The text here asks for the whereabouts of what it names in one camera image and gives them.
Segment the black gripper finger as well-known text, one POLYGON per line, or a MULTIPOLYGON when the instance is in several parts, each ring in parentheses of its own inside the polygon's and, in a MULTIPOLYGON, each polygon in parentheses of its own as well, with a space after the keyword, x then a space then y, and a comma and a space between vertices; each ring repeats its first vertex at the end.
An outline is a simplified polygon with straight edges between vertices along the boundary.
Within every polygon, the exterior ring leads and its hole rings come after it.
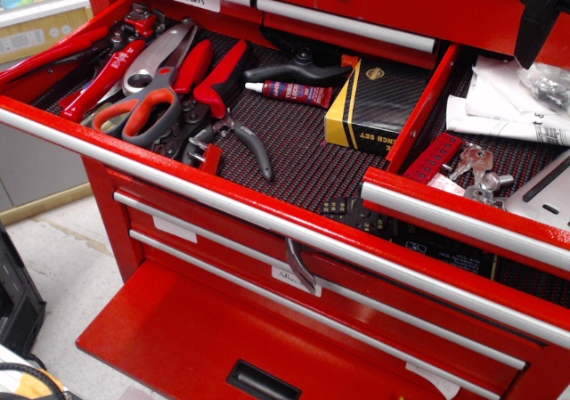
POLYGON ((560 13, 569 13, 569 0, 520 0, 525 6, 515 45, 514 56, 529 69, 545 45, 560 13))

